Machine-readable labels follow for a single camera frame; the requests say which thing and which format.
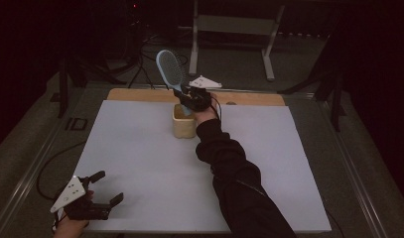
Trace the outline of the person's left hand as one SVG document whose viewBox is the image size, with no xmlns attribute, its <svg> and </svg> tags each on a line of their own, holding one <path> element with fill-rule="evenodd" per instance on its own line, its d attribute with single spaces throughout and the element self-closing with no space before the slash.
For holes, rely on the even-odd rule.
<svg viewBox="0 0 404 238">
<path fill-rule="evenodd" d="M 79 238 L 88 224 L 88 220 L 71 220 L 63 210 L 55 225 L 54 238 Z"/>
</svg>

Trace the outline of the light blue hairbrush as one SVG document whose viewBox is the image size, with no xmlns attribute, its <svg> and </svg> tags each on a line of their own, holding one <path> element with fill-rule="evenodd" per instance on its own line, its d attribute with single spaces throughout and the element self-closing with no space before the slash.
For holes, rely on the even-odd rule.
<svg viewBox="0 0 404 238">
<path fill-rule="evenodd" d="M 169 50 L 161 50 L 157 53 L 156 64 L 168 87 L 183 92 L 185 73 L 176 54 Z"/>
</svg>

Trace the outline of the black tripod stand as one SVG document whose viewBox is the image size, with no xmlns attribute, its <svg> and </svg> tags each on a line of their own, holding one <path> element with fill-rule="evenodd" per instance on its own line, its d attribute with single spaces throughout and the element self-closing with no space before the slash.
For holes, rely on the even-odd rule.
<svg viewBox="0 0 404 238">
<path fill-rule="evenodd" d="M 326 101 L 333 96 L 331 107 L 331 123 L 339 132 L 339 114 L 341 113 L 341 92 L 343 73 L 348 63 L 348 46 L 343 35 L 338 32 L 332 33 L 327 39 L 326 45 L 321 51 L 307 79 L 287 89 L 279 90 L 278 94 L 293 94 L 309 85 L 318 83 L 314 92 L 317 101 Z"/>
<path fill-rule="evenodd" d="M 73 86 L 86 87 L 87 78 L 83 72 L 85 69 L 96 74 L 103 80 L 112 84 L 123 84 L 123 81 L 116 79 L 90 61 L 74 55 L 61 57 L 59 61 L 59 92 L 56 93 L 56 102 L 59 104 L 59 118 L 62 118 L 68 109 L 68 81 L 71 80 Z"/>
</svg>

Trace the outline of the black floor socket box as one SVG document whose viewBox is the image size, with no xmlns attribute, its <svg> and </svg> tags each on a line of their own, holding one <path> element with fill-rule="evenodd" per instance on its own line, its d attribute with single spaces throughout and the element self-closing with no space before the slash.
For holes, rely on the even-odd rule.
<svg viewBox="0 0 404 238">
<path fill-rule="evenodd" d="M 65 126 L 66 131 L 84 131 L 88 120 L 84 118 L 69 118 Z"/>
</svg>

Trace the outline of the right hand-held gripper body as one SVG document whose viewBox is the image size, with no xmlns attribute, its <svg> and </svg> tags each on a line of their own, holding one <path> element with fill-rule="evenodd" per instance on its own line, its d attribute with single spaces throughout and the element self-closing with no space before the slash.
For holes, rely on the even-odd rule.
<svg viewBox="0 0 404 238">
<path fill-rule="evenodd" d="M 202 75 L 189 82 L 184 88 L 184 95 L 185 99 L 192 102 L 193 111 L 204 111 L 210 107 L 211 96 L 208 90 L 213 88 L 222 88 L 222 84 Z"/>
</svg>

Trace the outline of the person's right hand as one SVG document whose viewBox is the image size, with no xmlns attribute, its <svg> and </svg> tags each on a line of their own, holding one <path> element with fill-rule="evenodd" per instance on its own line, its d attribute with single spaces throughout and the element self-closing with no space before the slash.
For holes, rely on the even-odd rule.
<svg viewBox="0 0 404 238">
<path fill-rule="evenodd" d="M 216 98 L 216 95 L 214 93 L 212 93 L 210 96 L 211 96 L 210 107 L 207 108 L 205 111 L 195 113 L 195 118 L 196 118 L 197 125 L 200 125 L 201 123 L 203 123 L 205 121 L 208 121 L 208 120 L 218 119 L 219 118 L 219 114 L 217 112 L 217 98 Z"/>
</svg>

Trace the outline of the beige square cup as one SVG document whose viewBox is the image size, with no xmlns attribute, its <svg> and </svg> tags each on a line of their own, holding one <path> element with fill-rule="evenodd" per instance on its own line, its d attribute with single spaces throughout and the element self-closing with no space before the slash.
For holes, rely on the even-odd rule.
<svg viewBox="0 0 404 238">
<path fill-rule="evenodd" d="M 194 113 L 181 104 L 173 108 L 173 134 L 179 139 L 190 139 L 196 135 L 196 118 Z"/>
</svg>

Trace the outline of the grey metal stand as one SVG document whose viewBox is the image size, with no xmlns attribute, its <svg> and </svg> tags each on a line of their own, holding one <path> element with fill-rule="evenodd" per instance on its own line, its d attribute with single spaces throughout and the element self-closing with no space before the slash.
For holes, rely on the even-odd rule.
<svg viewBox="0 0 404 238">
<path fill-rule="evenodd" d="M 277 13 L 272 20 L 204 15 L 199 13 L 199 0 L 194 0 L 192 26 L 193 45 L 190 56 L 189 75 L 195 75 L 198 70 L 199 32 L 246 34 L 267 36 L 269 38 L 268 44 L 264 49 L 261 50 L 261 56 L 264 64 L 266 79 L 268 81 L 274 81 L 275 74 L 272 67 L 270 54 L 278 34 L 284 10 L 285 6 L 279 5 Z"/>
</svg>

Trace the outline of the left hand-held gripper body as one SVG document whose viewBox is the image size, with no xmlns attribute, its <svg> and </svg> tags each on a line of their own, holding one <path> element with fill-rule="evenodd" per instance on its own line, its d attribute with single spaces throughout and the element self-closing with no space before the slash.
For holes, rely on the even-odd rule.
<svg viewBox="0 0 404 238">
<path fill-rule="evenodd" d="M 91 184 L 88 178 L 73 176 L 50 208 L 50 213 L 63 209 L 72 220 L 107 220 L 110 205 L 94 203 L 86 198 Z"/>
</svg>

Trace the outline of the white table mat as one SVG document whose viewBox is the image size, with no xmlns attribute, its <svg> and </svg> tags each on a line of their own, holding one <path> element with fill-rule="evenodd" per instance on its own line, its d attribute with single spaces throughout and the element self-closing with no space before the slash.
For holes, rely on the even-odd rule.
<svg viewBox="0 0 404 238">
<path fill-rule="evenodd" d="M 123 201 L 90 232 L 225 233 L 198 139 L 173 135 L 170 103 L 106 100 L 102 103 L 75 174 L 104 171 L 92 186 L 97 202 L 117 193 Z M 286 106 L 225 105 L 222 129 L 261 171 L 263 187 L 298 233 L 330 230 L 322 198 L 291 111 Z"/>
</svg>

